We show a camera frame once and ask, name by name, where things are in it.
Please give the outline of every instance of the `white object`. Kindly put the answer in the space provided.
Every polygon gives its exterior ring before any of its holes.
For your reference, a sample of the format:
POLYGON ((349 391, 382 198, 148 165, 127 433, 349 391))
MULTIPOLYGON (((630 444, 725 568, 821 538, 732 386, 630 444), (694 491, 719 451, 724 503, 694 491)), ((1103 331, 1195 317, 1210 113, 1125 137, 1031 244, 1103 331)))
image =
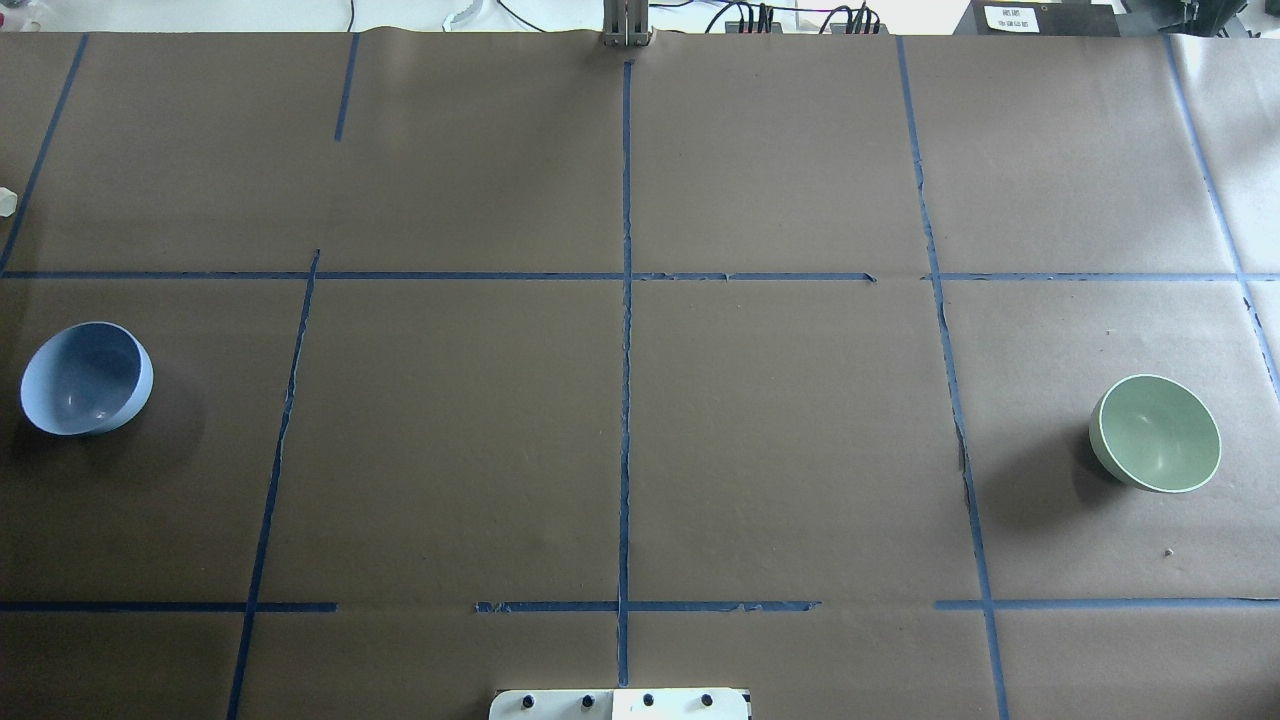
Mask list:
POLYGON ((18 193, 8 187, 0 187, 0 218, 8 218, 18 210, 18 193))
POLYGON ((746 698, 732 688, 504 691, 489 720, 749 720, 746 698))
POLYGON ((1039 32, 1036 8, 997 8, 987 5, 987 27, 1005 32, 1039 32))
POLYGON ((448 15, 445 15, 444 23, 442 23, 440 29, 443 29, 444 32, 453 32, 454 23, 462 24, 470 20, 471 18, 479 15, 480 10, 483 9, 484 9, 484 0, 471 0, 471 3, 468 3, 467 6, 463 8, 462 10, 457 13, 449 13, 448 15))

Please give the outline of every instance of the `black cable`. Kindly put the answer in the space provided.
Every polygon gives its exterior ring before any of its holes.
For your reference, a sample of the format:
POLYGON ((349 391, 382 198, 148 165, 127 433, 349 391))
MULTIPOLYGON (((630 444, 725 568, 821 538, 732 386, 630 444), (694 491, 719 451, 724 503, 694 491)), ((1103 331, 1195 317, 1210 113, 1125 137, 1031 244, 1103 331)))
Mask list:
MULTIPOLYGON (((726 5, 737 5, 742 0, 686 0, 684 3, 662 3, 650 4, 650 8, 684 8, 685 5, 692 5, 695 3, 716 3, 726 5)), ((774 10, 787 10, 790 13, 829 13, 831 10, 823 10, 819 8, 773 8, 774 10)))
POLYGON ((712 18, 712 22, 707 23, 707 29, 703 31, 703 35, 707 35, 708 32, 710 32, 712 28, 716 27, 716 20, 718 20, 721 18, 721 15, 723 15, 724 13, 727 13, 730 8, 737 8, 737 22, 741 23, 742 22, 742 5, 746 5, 746 3, 730 3, 728 5, 724 5, 723 8, 721 8, 719 12, 717 12, 716 15, 712 18))
POLYGON ((849 5, 841 5, 841 6, 836 8, 835 10, 828 10, 827 12, 827 19, 822 20, 822 27, 818 28, 818 35, 822 35, 822 33, 827 32, 827 26, 831 24, 831 18, 835 18, 836 13, 838 13, 841 10, 845 12, 845 19, 849 20, 849 23, 845 27, 849 27, 849 26, 854 24, 854 9, 850 8, 849 5))
POLYGON ((498 5, 500 5, 503 10, 507 10, 507 14, 509 14, 511 17, 516 18, 517 20, 525 23, 526 26, 536 29, 538 32, 547 32, 545 29, 543 29, 543 28, 535 26, 534 23, 526 20, 525 18, 521 18, 520 15, 517 15, 516 12, 512 10, 511 8, 508 8, 507 4, 503 3, 502 0, 498 0, 498 5))
MULTIPOLYGON (((731 0, 707 0, 708 3, 730 3, 731 0)), ((776 8, 778 10, 788 10, 791 13, 831 13, 832 10, 823 10, 819 8, 776 8)))
POLYGON ((860 31, 864 22, 863 18, 867 17, 869 10, 870 8, 867 6, 867 0, 863 0, 863 4, 858 6, 858 12, 854 13, 854 22, 845 26, 845 35, 854 35, 860 31))

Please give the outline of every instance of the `mounting plate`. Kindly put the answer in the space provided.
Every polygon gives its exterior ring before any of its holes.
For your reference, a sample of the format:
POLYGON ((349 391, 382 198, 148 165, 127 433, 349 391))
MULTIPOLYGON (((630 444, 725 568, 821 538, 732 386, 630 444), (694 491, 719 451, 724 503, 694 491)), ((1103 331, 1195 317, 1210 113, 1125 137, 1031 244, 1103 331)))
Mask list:
POLYGON ((749 697, 731 688, 503 691, 489 720, 750 720, 749 697))

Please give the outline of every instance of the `blue tape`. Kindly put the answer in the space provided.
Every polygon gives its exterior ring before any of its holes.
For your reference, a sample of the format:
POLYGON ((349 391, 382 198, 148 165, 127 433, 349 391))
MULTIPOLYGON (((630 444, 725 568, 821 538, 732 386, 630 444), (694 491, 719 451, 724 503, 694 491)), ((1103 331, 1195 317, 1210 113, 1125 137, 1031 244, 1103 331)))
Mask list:
POLYGON ((1196 163, 1199 165, 1201 176, 1204 177, 1204 187, 1208 190, 1208 200, 1213 208, 1213 215, 1217 217, 1217 225, 1222 231, 1222 237, 1226 238, 1226 249, 1231 255, 1235 278, 1240 283, 1240 292, 1244 293, 1244 305, 1248 310, 1249 320, 1253 323, 1253 336, 1258 341, 1258 347, 1262 351, 1262 363, 1266 365, 1267 377, 1271 379, 1271 392, 1275 393, 1276 400, 1280 400, 1280 373, 1276 372, 1275 355, 1271 352, 1271 343, 1267 342, 1267 333, 1262 329, 1262 318, 1258 316, 1258 304, 1253 301, 1253 291, 1249 290, 1244 265, 1240 263, 1240 252, 1235 245, 1235 236, 1226 222, 1226 213, 1222 211, 1222 202, 1217 195, 1217 183, 1213 182, 1213 174, 1208 170, 1208 160, 1204 158, 1199 132, 1196 129, 1190 106, 1187 104, 1183 76, 1178 70, 1178 58, 1174 56, 1174 42, 1167 35, 1164 36, 1164 40, 1165 55, 1169 58, 1169 72, 1174 76, 1174 96, 1178 99, 1178 109, 1181 111, 1183 123, 1187 126, 1187 135, 1190 137, 1192 149, 1196 151, 1196 163))
POLYGON ((617 612, 617 602, 477 602, 476 612, 481 615, 513 615, 520 612, 617 612))
POLYGON ((504 273, 504 272, 352 272, 329 270, 323 281, 625 281, 623 273, 504 273))
POLYGON ((1009 720, 1009 700, 1005 692, 1005 670, 1000 659, 1000 638, 996 633, 996 611, 991 605, 991 580, 987 574, 987 551, 982 541, 982 519, 978 516, 978 493, 973 483, 973 464, 969 457, 969 439, 965 433, 964 407, 960 405, 960 387, 956 380, 955 355, 951 348, 951 331, 947 328, 946 300, 942 295, 942 273, 938 268, 938 252, 933 241, 933 222, 924 199, 924 160, 920 155, 920 135, 915 124, 915 106, 911 101, 911 78, 906 67, 906 45, 902 37, 897 41, 897 64, 902 79, 902 104, 906 109, 906 129, 911 140, 911 160, 915 168, 915 190, 920 202, 920 223, 928 241, 929 281, 933 284, 933 302, 938 316, 938 333, 942 336, 942 357, 947 369, 947 391, 951 395, 951 416, 960 442, 960 455, 964 469, 965 500, 969 506, 969 534, 973 539, 973 556, 978 566, 978 587, 984 603, 983 616, 987 626, 987 652, 991 660, 991 675, 996 687, 996 707, 1001 720, 1009 720))
MULTIPOLYGON (((632 600, 628 612, 809 612, 822 606, 817 600, 728 600, 728 601, 663 601, 632 600)), ((522 612, 617 612, 618 603, 608 601, 531 601, 477 602, 480 615, 516 615, 522 612)))
POLYGON ((618 488, 618 687, 631 682, 631 68, 622 64, 622 447, 618 488))
POLYGON ((342 83, 342 104, 338 105, 338 124, 333 131, 334 142, 342 142, 342 132, 347 127, 347 104, 351 101, 351 81, 356 77, 356 53, 360 50, 360 33, 351 36, 351 51, 347 55, 347 79, 342 83))
POLYGON ((1235 282, 1229 273, 941 273, 943 281, 995 282, 1235 282))
POLYGON ((4 243, 4 250, 0 251, 0 275, 4 275, 5 266, 9 265, 9 256, 13 255, 13 247, 18 242, 22 222, 27 218, 27 206, 31 202, 31 196, 36 192, 40 170, 45 168, 49 146, 54 142, 54 133, 58 131, 58 122, 63 118, 63 109, 67 108, 67 97, 72 94, 72 83, 76 82, 76 73, 79 72, 86 46, 88 46, 87 32, 81 35, 79 45, 76 46, 76 56, 72 58, 72 67, 67 70, 67 79, 63 81, 63 92, 58 96, 58 104, 54 105, 54 114, 50 115, 49 127, 45 128, 45 138, 40 142, 40 151, 36 152, 36 163, 31 168, 31 174, 27 176, 27 188, 22 192, 22 199, 18 200, 18 210, 14 213, 13 224, 9 227, 9 238, 4 243))
MULTIPOLYGON (((1271 597, 1083 597, 1066 600, 996 600, 996 610, 1142 610, 1142 609, 1280 609, 1280 598, 1271 597)), ((942 611, 977 611, 986 603, 979 600, 940 600, 933 603, 942 611)))
POLYGON ((305 281, 298 272, 212 272, 187 273, 168 270, 22 270, 5 273, 6 278, 26 281, 305 281))
POLYGON ((876 282, 867 273, 635 273, 637 281, 855 281, 876 282))
POLYGON ((298 320, 298 336, 293 343, 293 363, 289 366, 289 383, 284 392, 284 409, 280 411, 280 432, 275 438, 275 459, 271 461, 271 479, 266 486, 266 502, 262 509, 262 527, 257 536, 257 552, 253 557, 253 575, 248 585, 248 601, 244 603, 244 623, 241 628, 239 652, 236 656, 236 675, 232 680, 232 697, 227 706, 227 720, 234 720, 239 714, 241 689, 244 684, 244 667, 248 664, 250 641, 253 637, 253 615, 257 612, 257 596, 262 587, 262 566, 266 564, 266 546, 271 537, 271 518, 275 514, 275 497, 280 486, 280 470, 284 466, 284 437, 293 416, 293 398, 298 387, 298 360, 302 357, 302 340, 307 334, 307 319, 311 315, 311 295, 316 287, 316 268, 320 264, 320 251, 311 258, 311 272, 307 290, 302 296, 302 316, 298 320))
MULTIPOLYGON (((244 612, 243 602, 8 601, 0 612, 244 612)), ((268 602, 259 612, 337 612, 337 602, 268 602)))
POLYGON ((817 600, 632 601, 632 612, 809 612, 817 600))
POLYGON ((257 612, 337 612, 337 602, 260 602, 257 612))

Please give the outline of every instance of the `blue bowl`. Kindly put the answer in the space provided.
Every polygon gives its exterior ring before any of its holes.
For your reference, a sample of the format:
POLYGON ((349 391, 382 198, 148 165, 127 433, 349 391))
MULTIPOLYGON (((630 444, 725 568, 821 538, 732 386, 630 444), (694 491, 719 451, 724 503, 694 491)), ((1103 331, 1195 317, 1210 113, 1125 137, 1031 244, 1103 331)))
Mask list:
POLYGON ((55 436, 92 436, 133 419, 151 396, 151 357, 129 331, 83 323, 49 338, 22 374, 22 411, 55 436))

